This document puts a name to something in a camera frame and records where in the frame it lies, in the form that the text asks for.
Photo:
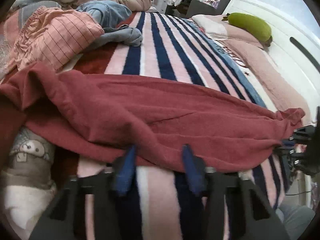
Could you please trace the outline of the pink checked garment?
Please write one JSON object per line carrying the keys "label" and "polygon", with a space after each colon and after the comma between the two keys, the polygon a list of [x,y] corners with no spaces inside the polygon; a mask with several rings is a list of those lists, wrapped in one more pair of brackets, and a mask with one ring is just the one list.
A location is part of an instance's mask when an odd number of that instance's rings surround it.
{"label": "pink checked garment", "polygon": [[41,6],[20,30],[6,70],[22,70],[42,61],[59,71],[103,34],[100,24],[86,12]]}

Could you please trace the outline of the pink patterned quilt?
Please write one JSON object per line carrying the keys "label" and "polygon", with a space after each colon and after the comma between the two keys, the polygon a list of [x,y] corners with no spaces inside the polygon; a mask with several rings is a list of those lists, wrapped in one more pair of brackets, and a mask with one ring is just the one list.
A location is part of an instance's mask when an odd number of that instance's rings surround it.
{"label": "pink patterned quilt", "polygon": [[10,51],[21,28],[27,19],[41,6],[61,9],[61,5],[54,1],[35,2],[9,14],[7,19],[1,22],[1,80],[10,72],[6,70],[10,61]]}

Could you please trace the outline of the green plush toy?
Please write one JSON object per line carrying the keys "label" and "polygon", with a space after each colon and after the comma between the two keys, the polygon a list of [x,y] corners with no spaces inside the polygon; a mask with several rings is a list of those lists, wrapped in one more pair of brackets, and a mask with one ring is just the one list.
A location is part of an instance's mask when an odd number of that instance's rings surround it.
{"label": "green plush toy", "polygon": [[273,41],[271,27],[257,16],[233,12],[223,16],[222,21],[249,32],[265,47],[269,47]]}

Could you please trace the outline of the dark red pants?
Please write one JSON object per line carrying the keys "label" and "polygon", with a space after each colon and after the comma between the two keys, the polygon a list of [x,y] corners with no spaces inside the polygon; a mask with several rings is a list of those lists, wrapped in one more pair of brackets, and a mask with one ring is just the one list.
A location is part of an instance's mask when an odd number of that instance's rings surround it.
{"label": "dark red pants", "polygon": [[182,147],[223,172],[252,169],[302,125],[304,111],[273,112],[210,88],[138,75],[57,74],[33,64],[1,85],[1,154],[19,129],[111,162],[137,148],[137,164],[183,171]]}

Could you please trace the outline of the pink ribbed pillow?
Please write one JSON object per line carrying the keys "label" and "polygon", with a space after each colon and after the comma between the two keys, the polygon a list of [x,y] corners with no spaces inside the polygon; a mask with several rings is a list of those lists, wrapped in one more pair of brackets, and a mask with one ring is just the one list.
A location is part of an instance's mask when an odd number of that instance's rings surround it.
{"label": "pink ribbed pillow", "polygon": [[276,64],[259,42],[235,39],[222,40],[221,42],[253,73],[277,110],[301,108],[305,112],[302,124],[312,123],[307,101],[279,74],[275,69]]}

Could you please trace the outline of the striped plush bed blanket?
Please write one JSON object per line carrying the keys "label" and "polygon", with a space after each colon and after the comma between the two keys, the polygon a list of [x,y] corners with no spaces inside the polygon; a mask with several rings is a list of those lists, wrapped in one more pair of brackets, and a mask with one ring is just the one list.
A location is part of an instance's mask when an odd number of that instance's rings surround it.
{"label": "striped plush bed blanket", "polygon": [[[195,24],[155,12],[135,12],[127,24],[143,34],[139,47],[108,43],[76,55],[64,70],[86,74],[129,74],[194,83],[250,102],[262,101],[271,111],[283,110],[244,60],[224,44],[200,33]],[[185,175],[153,166],[137,169],[144,239],[195,239],[203,201],[187,189]]]}

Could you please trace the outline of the white bed headboard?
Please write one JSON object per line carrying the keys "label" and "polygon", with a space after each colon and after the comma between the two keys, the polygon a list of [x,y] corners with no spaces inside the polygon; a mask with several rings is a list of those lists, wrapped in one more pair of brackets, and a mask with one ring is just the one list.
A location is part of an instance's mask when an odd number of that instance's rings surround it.
{"label": "white bed headboard", "polygon": [[267,50],[277,71],[307,101],[311,121],[319,106],[319,38],[287,13],[259,0],[230,0],[224,14],[240,12],[263,19],[272,30]]}

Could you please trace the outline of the blue jeans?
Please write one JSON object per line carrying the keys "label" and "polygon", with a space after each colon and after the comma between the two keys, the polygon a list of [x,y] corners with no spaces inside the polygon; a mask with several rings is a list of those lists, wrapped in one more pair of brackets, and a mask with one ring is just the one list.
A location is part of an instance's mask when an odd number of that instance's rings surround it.
{"label": "blue jeans", "polygon": [[85,52],[95,50],[109,42],[123,43],[132,47],[142,44],[142,32],[122,24],[132,15],[132,11],[125,5],[110,0],[90,1],[78,6],[76,11],[90,14],[104,31],[103,35],[84,50]]}

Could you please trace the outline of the pink and white pillow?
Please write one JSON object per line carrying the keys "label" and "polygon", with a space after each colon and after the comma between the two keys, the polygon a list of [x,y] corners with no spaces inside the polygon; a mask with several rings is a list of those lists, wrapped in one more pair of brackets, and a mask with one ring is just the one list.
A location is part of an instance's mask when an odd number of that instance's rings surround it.
{"label": "pink and white pillow", "polygon": [[191,19],[212,40],[238,40],[263,49],[263,45],[249,32],[222,21],[223,15],[194,15]]}

